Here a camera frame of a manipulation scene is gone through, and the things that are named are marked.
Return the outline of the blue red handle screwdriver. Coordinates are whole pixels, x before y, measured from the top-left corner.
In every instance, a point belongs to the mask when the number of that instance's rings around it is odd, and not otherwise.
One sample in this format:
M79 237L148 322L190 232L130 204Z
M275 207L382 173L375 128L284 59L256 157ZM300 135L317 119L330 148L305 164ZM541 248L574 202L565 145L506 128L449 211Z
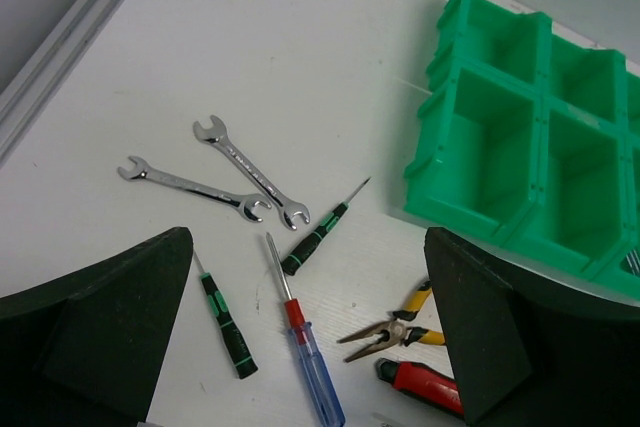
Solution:
M346 416L316 342L312 323L305 319L298 299L291 292L272 235L266 233L265 237L284 296L283 306L289 323L288 332L319 423L321 426L344 426Z

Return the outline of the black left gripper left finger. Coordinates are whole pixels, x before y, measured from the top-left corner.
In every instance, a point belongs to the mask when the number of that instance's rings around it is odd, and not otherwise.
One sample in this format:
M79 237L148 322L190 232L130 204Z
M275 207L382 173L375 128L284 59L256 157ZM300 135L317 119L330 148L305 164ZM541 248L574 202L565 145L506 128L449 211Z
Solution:
M174 227L3 297L2 425L146 423L192 253Z

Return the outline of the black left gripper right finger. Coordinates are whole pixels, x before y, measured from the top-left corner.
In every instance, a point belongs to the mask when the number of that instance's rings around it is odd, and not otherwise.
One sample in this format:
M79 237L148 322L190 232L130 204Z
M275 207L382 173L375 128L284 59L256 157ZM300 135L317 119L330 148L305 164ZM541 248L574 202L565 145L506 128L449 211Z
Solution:
M424 255L469 426L636 426L639 310L440 227Z

